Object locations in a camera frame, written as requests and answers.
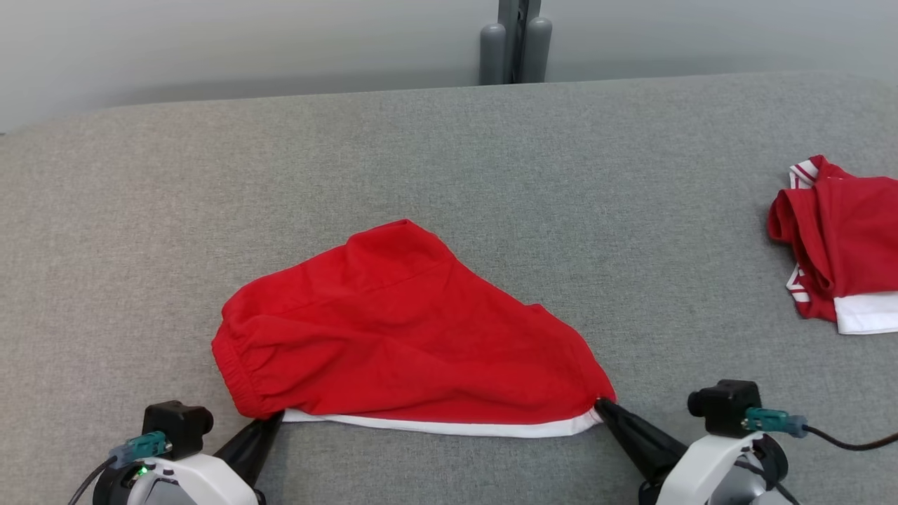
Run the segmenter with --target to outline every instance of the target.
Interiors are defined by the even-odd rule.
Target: folded red shirt
[[[408,220],[254,280],[222,317],[212,351],[248,417],[551,437],[614,398],[576,331]]]
[[[793,165],[790,177],[768,233],[792,246],[788,287],[799,311],[837,321],[842,333],[898,331],[898,181],[854,177],[823,156]]]

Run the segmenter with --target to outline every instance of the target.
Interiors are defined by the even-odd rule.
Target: white sleeve trim
[[[788,175],[788,187],[791,190],[810,190],[813,186],[810,183],[805,182],[801,177],[798,177],[793,171]]]
[[[545,439],[567,437],[589,430],[602,422],[594,408],[577,417],[542,424],[468,424],[459,422],[426,422],[376,419],[354,415],[314,416],[296,409],[284,412],[284,422],[335,421],[367,428],[387,428],[391,430],[423,431],[441,435],[466,435],[469,437],[515,437],[519,439]]]
[[[820,170],[811,163],[811,160],[805,160],[800,164],[793,164],[789,167],[789,170],[797,175],[798,179],[800,179],[801,182],[804,183],[804,186],[806,186],[802,187],[802,185],[799,185],[798,189],[802,190],[813,186],[817,181],[817,174],[820,172]]]
[[[836,297],[832,301],[843,335],[898,332],[898,291]]]
[[[803,275],[805,275],[805,273],[801,270],[801,266],[798,263],[796,263],[795,268],[792,269],[792,275],[790,275],[788,280],[786,281],[786,289],[788,289],[789,291],[795,291],[795,290],[804,291],[805,287],[802,286],[801,281],[798,280],[798,278]]]

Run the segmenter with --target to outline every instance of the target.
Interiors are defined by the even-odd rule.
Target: gray metal post
[[[503,84],[505,74],[506,29],[498,23],[480,31],[480,85]]]
[[[517,43],[517,15],[520,0],[499,0],[498,23],[506,29],[504,64],[502,66],[502,82],[511,84],[514,69],[515,44]]]
[[[552,22],[548,19],[535,17],[527,23],[521,54],[521,83],[541,83],[546,80],[551,37]]]

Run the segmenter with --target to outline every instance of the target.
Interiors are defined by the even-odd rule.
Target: gray table
[[[764,232],[788,165],[898,176],[898,91],[722,75],[167,103],[0,138],[0,489],[62,503],[172,398],[245,422],[209,351],[246,282],[410,217],[482,277],[577,328],[621,403],[685,441],[687,394],[765,403],[861,441],[898,430],[898,335],[805,321]],[[887,503],[898,447],[782,439],[810,504]],[[596,427],[467,439],[285,426],[269,502],[625,504],[640,478]]]

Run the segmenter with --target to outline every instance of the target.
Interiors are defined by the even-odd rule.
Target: cable
[[[814,433],[817,437],[826,440],[827,442],[833,444],[835,447],[843,448],[849,451],[868,451],[873,449],[879,449],[880,447],[885,447],[894,442],[898,442],[898,433],[893,433],[884,439],[875,440],[873,442],[869,442],[867,444],[846,444],[841,440],[834,439],[832,435],[826,433],[825,431],[820,431],[813,426],[803,425],[802,428],[808,433]]]
[[[112,465],[113,463],[115,463],[117,459],[119,459],[117,456],[112,456],[109,459],[107,459],[106,461],[102,462],[102,464],[100,464],[100,466],[97,466],[91,472],[91,474],[88,475],[86,479],[84,479],[84,482],[82,482],[81,485],[78,486],[78,491],[76,491],[75,494],[72,496],[72,500],[68,501],[68,505],[75,505],[78,502],[78,499],[81,498],[81,495],[84,494],[84,490],[87,489],[87,486],[91,485],[91,483],[93,482],[93,479],[96,479],[97,475],[102,473],[103,470],[109,468],[109,466]]]
[[[735,461],[733,463],[733,466],[744,468],[745,470],[758,475],[759,477],[764,479],[764,482],[767,483],[767,487],[770,487],[770,481],[767,480],[767,476],[764,475],[764,472],[763,470],[761,470],[761,468],[758,468],[757,466],[752,465],[747,461]],[[783,495],[783,498],[785,498],[786,501],[788,501],[792,505],[801,505],[800,503],[798,503],[798,500],[796,500],[795,497],[792,496],[792,493],[786,489],[786,486],[782,485],[781,483],[773,483],[773,487],[775,487],[777,491],[779,491],[779,494]]]

